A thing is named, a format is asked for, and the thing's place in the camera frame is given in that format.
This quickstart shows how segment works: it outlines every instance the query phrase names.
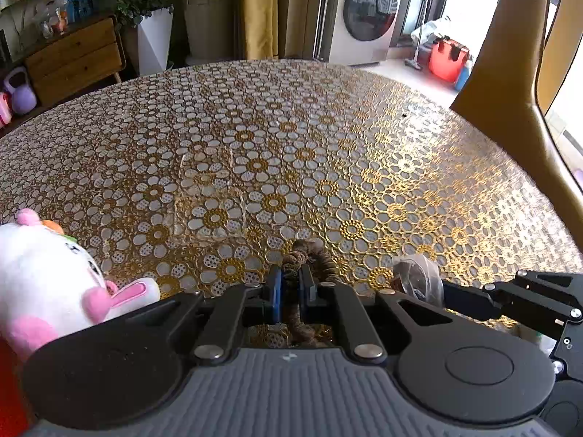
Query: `round table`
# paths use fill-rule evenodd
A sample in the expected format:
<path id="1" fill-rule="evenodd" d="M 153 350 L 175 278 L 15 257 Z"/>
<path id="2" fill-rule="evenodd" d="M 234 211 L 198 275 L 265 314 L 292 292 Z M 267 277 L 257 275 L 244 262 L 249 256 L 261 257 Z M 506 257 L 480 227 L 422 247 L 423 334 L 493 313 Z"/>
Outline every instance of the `round table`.
<path id="1" fill-rule="evenodd" d="M 494 142 L 342 66 L 229 62 L 111 86 L 0 139 L 0 170 L 2 223 L 34 208 L 118 283 L 152 276 L 163 296 L 259 282 L 296 238 L 324 242 L 361 293 L 415 252 L 474 286 L 583 264 Z"/>

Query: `kettlebell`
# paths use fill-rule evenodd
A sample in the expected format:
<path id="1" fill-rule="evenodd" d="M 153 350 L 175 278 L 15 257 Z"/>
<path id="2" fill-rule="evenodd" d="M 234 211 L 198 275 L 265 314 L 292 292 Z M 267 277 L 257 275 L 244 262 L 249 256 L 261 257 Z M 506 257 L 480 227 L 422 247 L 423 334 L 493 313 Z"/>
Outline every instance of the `kettlebell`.
<path id="1" fill-rule="evenodd" d="M 19 86 L 14 87 L 11 84 L 11 79 L 17 74 L 24 74 L 24 82 Z M 37 104 L 37 98 L 34 90 L 30 85 L 28 74 L 23 66 L 13 69 L 10 74 L 4 79 L 4 88 L 10 93 L 12 97 L 12 111 L 18 115 L 26 115 Z"/>

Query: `plush toy eye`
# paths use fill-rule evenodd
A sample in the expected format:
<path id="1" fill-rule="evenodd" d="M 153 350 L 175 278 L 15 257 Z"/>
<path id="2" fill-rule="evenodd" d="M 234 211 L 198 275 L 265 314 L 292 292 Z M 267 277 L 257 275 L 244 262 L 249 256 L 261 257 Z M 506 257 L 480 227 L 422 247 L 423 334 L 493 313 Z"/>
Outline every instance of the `plush toy eye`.
<path id="1" fill-rule="evenodd" d="M 95 264 L 93 264 L 93 261 L 88 261 L 88 263 L 89 263 L 89 267 L 91 268 L 91 271 L 93 271 L 93 273 L 95 273 L 99 276 L 99 270 L 97 269 L 97 266 L 95 266 Z"/>
<path id="2" fill-rule="evenodd" d="M 71 245 L 69 243 L 65 243 L 67 248 L 69 248 L 75 255 L 78 254 L 81 250 L 77 248 L 75 245 Z"/>

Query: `round glass door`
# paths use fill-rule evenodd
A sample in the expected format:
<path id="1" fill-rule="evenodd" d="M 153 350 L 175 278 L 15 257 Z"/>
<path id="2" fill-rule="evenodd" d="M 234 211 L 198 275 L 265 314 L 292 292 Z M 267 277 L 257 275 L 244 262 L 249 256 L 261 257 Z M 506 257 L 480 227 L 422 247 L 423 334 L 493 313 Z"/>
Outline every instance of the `round glass door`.
<path id="1" fill-rule="evenodd" d="M 372 41 L 390 29 L 397 7 L 398 0 L 346 0 L 344 24 L 354 39 Z"/>

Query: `wooden drawer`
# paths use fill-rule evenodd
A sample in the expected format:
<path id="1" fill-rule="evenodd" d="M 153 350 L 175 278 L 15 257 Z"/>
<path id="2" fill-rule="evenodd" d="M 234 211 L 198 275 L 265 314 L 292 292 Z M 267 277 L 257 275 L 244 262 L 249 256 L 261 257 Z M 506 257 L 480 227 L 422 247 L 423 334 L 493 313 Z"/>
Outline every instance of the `wooden drawer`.
<path id="1" fill-rule="evenodd" d="M 103 48 L 116 41 L 113 20 L 106 18 L 87 28 L 75 31 L 69 36 L 56 40 L 26 59 L 28 74 L 33 80 L 59 70 L 85 54 Z"/>
<path id="2" fill-rule="evenodd" d="M 113 43 L 45 75 L 33 85 L 41 103 L 52 106 L 121 68 L 120 50 Z"/>

